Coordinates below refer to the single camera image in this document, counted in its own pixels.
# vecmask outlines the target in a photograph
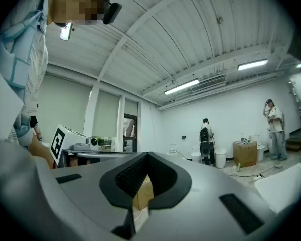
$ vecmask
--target air vent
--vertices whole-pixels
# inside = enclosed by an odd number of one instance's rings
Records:
[[[225,82],[226,82],[225,76],[218,76],[218,77],[211,78],[209,80],[203,81],[203,82],[201,82],[200,84],[198,84],[196,86],[193,86],[191,88],[191,90],[194,93],[194,92],[198,92],[198,91],[208,89],[208,88],[211,88],[211,87],[214,87],[214,86],[218,86],[218,85],[223,84]]]

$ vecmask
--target cardboard box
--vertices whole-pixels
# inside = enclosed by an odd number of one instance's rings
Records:
[[[257,142],[248,144],[238,144],[233,142],[233,160],[236,165],[241,164],[241,167],[256,165],[257,161]]]
[[[137,195],[133,200],[133,206],[138,210],[143,210],[148,207],[148,202],[154,198],[153,185],[147,175]]]

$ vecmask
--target white ceiling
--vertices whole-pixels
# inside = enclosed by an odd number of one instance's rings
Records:
[[[227,82],[289,67],[294,24],[276,0],[111,0],[122,10],[111,25],[75,26],[68,41],[47,28],[49,63],[79,71],[159,105],[164,91],[193,78]],[[237,65],[269,59],[264,67]]]

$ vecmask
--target stairs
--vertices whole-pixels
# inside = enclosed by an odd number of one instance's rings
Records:
[[[298,152],[301,150],[301,138],[289,138],[286,140],[286,150]]]

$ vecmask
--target backpack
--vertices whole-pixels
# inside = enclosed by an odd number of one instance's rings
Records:
[[[206,127],[202,128],[200,131],[201,142],[209,141],[209,131]]]

